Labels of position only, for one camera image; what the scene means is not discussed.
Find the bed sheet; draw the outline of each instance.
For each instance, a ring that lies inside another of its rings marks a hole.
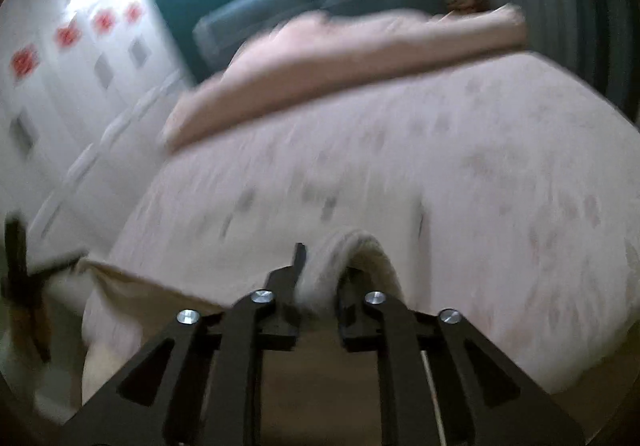
[[[110,262],[154,280],[177,221],[216,198],[353,166],[422,193],[428,288],[414,308],[460,309],[546,390],[569,386],[636,320],[640,136],[597,93],[526,53],[332,94],[185,150]],[[124,343],[98,293],[83,331],[124,354],[140,345]]]

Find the black metal bracket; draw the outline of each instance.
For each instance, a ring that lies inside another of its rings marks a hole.
[[[263,350],[291,350],[293,289],[306,259],[221,314],[181,311],[64,426],[62,446],[254,446]]]
[[[383,445],[584,446],[580,426],[460,312],[412,312],[349,270],[336,313],[349,352],[378,352]]]

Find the silver screw head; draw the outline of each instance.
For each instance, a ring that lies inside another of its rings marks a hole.
[[[364,297],[364,301],[371,305],[380,305],[381,303],[384,303],[385,300],[386,300],[385,293],[380,291],[367,292]]]
[[[444,309],[443,311],[440,311],[440,319],[444,321],[444,323],[455,325],[462,320],[462,314],[460,314],[460,311],[456,311],[455,309]]]
[[[178,312],[175,318],[183,325],[193,325],[200,319],[200,314],[197,311],[185,309],[184,311]]]
[[[264,290],[252,292],[251,300],[255,303],[269,303],[273,301],[273,292]]]

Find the red flower decoration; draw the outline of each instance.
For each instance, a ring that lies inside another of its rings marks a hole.
[[[34,71],[39,63],[38,52],[33,45],[29,45],[16,52],[11,59],[11,67],[14,70],[16,80],[20,81],[27,77]]]
[[[136,23],[144,13],[145,12],[139,2],[132,2],[125,10],[124,16],[128,23],[133,24]]]
[[[101,9],[94,16],[94,29],[98,34],[108,34],[116,25],[113,9]]]
[[[82,32],[73,20],[66,27],[59,27],[56,31],[56,42],[61,49],[73,47],[82,38]]]

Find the folded blanket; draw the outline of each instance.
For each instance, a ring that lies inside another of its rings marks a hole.
[[[249,40],[224,73],[186,93],[162,137],[177,151],[329,92],[521,49],[526,41],[515,6],[433,18],[402,10],[355,20],[308,12]]]

